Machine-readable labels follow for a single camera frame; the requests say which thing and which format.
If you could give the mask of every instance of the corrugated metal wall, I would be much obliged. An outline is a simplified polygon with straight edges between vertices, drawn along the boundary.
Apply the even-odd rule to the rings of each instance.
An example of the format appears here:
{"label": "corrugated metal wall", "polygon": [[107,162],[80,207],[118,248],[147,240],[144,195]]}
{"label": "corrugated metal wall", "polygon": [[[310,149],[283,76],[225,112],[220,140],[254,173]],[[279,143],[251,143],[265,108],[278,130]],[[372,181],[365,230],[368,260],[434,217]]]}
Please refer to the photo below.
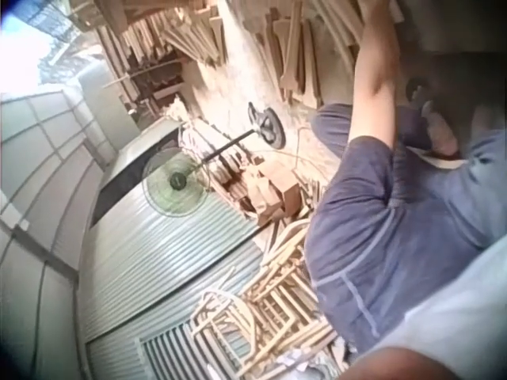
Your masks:
{"label": "corrugated metal wall", "polygon": [[79,315],[98,379],[147,378],[137,340],[186,323],[200,293],[231,266],[237,291],[257,270],[257,226],[216,194],[184,218],[160,215],[142,185],[86,238]]}
{"label": "corrugated metal wall", "polygon": [[[45,90],[2,97],[0,339],[24,374],[67,380],[81,377],[68,271],[77,273],[99,165],[116,152],[100,128],[90,145],[109,153],[85,147],[93,116],[77,89]],[[15,228],[28,234],[13,237]],[[51,253],[66,272],[52,267]]]}
{"label": "corrugated metal wall", "polygon": [[186,323],[205,289],[215,286],[234,266],[234,278],[224,287],[237,292],[257,273],[261,251],[251,241],[225,257],[212,270],[181,289],[143,316],[88,344],[90,362],[96,379],[148,378],[136,340],[146,340]]}
{"label": "corrugated metal wall", "polygon": [[255,228],[213,193],[190,216],[160,215],[139,184],[87,238],[80,283],[86,339],[174,291]]}

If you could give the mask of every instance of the wood scrap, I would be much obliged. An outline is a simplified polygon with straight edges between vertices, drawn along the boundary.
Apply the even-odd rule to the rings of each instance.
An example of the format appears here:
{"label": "wood scrap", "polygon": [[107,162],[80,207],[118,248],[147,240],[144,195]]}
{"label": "wood scrap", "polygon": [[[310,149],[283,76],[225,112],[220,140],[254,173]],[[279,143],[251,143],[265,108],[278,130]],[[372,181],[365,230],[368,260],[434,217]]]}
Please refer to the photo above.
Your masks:
{"label": "wood scrap", "polygon": [[301,194],[299,182],[294,173],[283,165],[266,161],[257,166],[259,172],[269,178],[274,187],[282,195],[285,216],[293,216],[301,208]]}
{"label": "wood scrap", "polygon": [[311,24],[308,20],[303,22],[303,46],[305,67],[305,89],[303,104],[317,109],[322,105],[320,86],[318,82],[317,63],[315,60],[314,38]]}
{"label": "wood scrap", "polygon": [[297,66],[299,56],[299,38],[301,36],[301,9],[303,2],[294,0],[292,3],[291,26],[287,42],[287,65],[285,65],[284,73],[280,78],[280,86],[284,89],[297,91]]}
{"label": "wood scrap", "polygon": [[220,53],[220,63],[225,63],[225,43],[223,41],[223,21],[220,16],[211,17],[209,24],[213,30],[213,36],[215,37],[216,46]]}

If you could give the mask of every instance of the wooden plank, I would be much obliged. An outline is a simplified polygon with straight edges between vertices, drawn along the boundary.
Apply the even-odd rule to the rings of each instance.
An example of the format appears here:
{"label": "wooden plank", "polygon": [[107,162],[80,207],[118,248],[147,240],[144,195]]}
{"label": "wooden plank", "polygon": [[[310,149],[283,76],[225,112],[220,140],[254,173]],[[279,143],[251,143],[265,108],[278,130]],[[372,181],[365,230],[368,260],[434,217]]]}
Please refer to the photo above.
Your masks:
{"label": "wooden plank", "polygon": [[301,0],[294,0],[292,3],[291,12],[291,27],[287,42],[287,65],[284,68],[284,73],[280,78],[280,86],[284,89],[296,91],[298,89],[297,81],[297,66],[299,54],[299,38],[301,35],[301,9],[303,2]]}
{"label": "wooden plank", "polygon": [[220,53],[220,63],[225,63],[225,45],[223,41],[223,21],[220,16],[210,17],[209,24],[212,27],[216,47]]}
{"label": "wooden plank", "polygon": [[307,107],[317,109],[322,105],[322,98],[318,82],[317,63],[315,61],[314,38],[311,31],[311,24],[308,20],[303,22],[303,46],[304,67],[306,72],[303,104]]}
{"label": "wooden plank", "polygon": [[280,87],[280,77],[283,73],[282,55],[280,47],[275,40],[276,37],[273,32],[273,21],[271,16],[266,15],[265,19],[264,40],[268,70],[274,86],[278,88],[281,98],[284,99],[284,91]]}
{"label": "wooden plank", "polygon": [[[290,28],[291,21],[286,18],[273,22],[273,32],[276,34],[276,37],[278,37],[278,43],[280,45],[282,55],[282,72],[285,70],[287,65],[287,46]],[[292,91],[290,89],[286,89],[284,96],[285,100],[290,103],[292,99]]]}

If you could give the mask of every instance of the corrugated metal sheet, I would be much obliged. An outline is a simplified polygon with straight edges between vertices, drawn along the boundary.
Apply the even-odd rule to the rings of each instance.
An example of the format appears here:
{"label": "corrugated metal sheet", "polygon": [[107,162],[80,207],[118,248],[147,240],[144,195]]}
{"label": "corrugated metal sheet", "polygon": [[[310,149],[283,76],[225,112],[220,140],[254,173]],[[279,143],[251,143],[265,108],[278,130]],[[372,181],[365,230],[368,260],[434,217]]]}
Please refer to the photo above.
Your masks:
{"label": "corrugated metal sheet", "polygon": [[86,170],[55,237],[53,253],[76,269],[79,267],[79,257],[87,222],[103,174],[101,168],[94,163]]}
{"label": "corrugated metal sheet", "polygon": [[255,228],[214,193],[187,217],[160,215],[139,184],[87,237],[81,278],[86,339],[174,291]]}
{"label": "corrugated metal sheet", "polygon": [[28,375],[35,342],[36,309],[43,264],[12,241],[0,267],[2,348]]}
{"label": "corrugated metal sheet", "polygon": [[51,250],[63,212],[91,162],[92,156],[88,150],[80,146],[58,168],[28,212],[28,233],[46,249]]}
{"label": "corrugated metal sheet", "polygon": [[233,266],[236,268],[235,274],[224,289],[238,292],[258,272],[260,262],[261,250],[252,241],[248,241],[155,309],[89,344],[90,362],[96,379],[147,378],[135,340],[149,339],[185,323],[195,309],[201,293],[216,286]]}
{"label": "corrugated metal sheet", "polygon": [[40,299],[35,378],[71,380],[81,377],[73,323],[73,293],[73,286],[67,279],[46,267]]}

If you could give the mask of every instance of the wooden board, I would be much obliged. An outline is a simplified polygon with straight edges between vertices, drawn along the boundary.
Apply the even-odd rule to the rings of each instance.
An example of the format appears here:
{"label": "wooden board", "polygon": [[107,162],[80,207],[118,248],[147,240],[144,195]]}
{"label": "wooden board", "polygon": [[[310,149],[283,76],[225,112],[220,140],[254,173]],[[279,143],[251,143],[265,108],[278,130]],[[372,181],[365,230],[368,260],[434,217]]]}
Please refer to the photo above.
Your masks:
{"label": "wooden board", "polygon": [[280,86],[284,89],[297,91],[297,67],[299,57],[299,38],[301,36],[301,11],[303,3],[301,0],[294,0],[291,12],[291,27],[287,42],[287,65],[285,65],[284,73],[280,78]]}

